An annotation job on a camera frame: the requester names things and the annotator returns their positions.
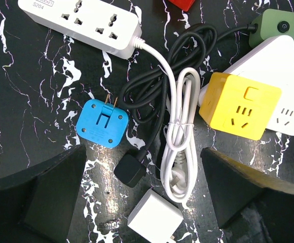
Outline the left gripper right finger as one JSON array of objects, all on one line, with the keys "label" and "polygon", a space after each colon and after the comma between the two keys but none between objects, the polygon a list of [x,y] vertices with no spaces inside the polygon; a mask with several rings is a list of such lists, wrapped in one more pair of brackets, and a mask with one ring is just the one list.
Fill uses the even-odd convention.
[{"label": "left gripper right finger", "polygon": [[201,151],[217,224],[227,242],[294,242],[294,184],[212,149]]}]

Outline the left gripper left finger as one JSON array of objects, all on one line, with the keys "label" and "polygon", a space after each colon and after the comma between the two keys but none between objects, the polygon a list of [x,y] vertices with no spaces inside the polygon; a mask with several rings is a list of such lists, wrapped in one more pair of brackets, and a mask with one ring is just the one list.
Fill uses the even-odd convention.
[{"label": "left gripper left finger", "polygon": [[87,157],[77,145],[0,179],[0,242],[66,242]]}]

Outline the yellow cube socket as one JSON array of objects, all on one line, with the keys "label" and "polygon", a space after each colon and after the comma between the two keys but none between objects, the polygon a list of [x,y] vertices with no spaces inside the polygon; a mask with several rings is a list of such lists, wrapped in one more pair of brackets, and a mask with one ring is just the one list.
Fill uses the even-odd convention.
[{"label": "yellow cube socket", "polygon": [[215,130],[259,140],[281,97],[279,87],[215,72],[199,114]]}]

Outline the white triangular power strip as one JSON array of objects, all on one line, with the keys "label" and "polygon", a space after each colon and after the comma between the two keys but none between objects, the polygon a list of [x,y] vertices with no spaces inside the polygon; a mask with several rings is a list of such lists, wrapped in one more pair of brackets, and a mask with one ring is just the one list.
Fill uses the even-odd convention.
[{"label": "white triangular power strip", "polygon": [[[294,136],[294,41],[287,35],[271,37],[221,73],[279,87],[282,91],[265,130]],[[199,95],[199,107],[208,84]]]}]

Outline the green power strip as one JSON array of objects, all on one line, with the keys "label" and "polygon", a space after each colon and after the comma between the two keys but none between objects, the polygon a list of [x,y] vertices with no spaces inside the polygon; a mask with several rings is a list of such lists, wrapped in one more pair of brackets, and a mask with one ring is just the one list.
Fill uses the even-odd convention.
[{"label": "green power strip", "polygon": [[294,12],[266,9],[252,22],[257,29],[249,36],[249,45],[254,48],[266,39],[288,35],[294,40]]}]

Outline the red cube socket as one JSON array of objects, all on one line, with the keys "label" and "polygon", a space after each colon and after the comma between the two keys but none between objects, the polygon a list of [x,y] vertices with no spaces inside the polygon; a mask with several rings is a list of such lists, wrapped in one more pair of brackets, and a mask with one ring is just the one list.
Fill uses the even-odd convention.
[{"label": "red cube socket", "polygon": [[172,4],[187,12],[194,4],[195,0],[169,0]]}]

